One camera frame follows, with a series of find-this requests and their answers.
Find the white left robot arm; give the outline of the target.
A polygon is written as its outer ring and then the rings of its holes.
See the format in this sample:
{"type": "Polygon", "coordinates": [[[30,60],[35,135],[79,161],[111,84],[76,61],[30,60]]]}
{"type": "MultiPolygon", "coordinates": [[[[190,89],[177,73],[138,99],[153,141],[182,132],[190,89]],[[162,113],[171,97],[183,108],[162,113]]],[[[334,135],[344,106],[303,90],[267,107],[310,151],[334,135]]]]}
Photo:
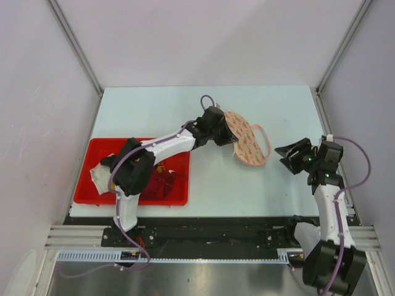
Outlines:
{"type": "Polygon", "coordinates": [[[115,194],[117,225],[115,240],[128,247],[135,242],[137,206],[140,194],[147,188],[155,166],[174,155],[190,152],[209,141],[219,147],[238,141],[216,106],[205,109],[202,116],[187,121],[180,130],[160,138],[139,141],[127,139],[110,166],[108,189],[115,194]]]}

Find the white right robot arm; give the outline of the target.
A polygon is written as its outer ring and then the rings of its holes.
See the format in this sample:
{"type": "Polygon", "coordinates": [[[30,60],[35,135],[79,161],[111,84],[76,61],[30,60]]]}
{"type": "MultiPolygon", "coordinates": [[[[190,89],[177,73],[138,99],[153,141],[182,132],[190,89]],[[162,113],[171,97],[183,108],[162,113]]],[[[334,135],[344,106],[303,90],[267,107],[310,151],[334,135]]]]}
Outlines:
{"type": "Polygon", "coordinates": [[[275,148],[280,162],[292,174],[309,174],[307,183],[317,203],[320,224],[294,216],[285,241],[291,247],[302,247],[303,283],[316,288],[319,295],[352,295],[367,263],[347,224],[344,194],[348,188],[337,172],[344,149],[336,140],[333,135],[323,136],[320,144],[313,146],[304,138],[275,148]]]}

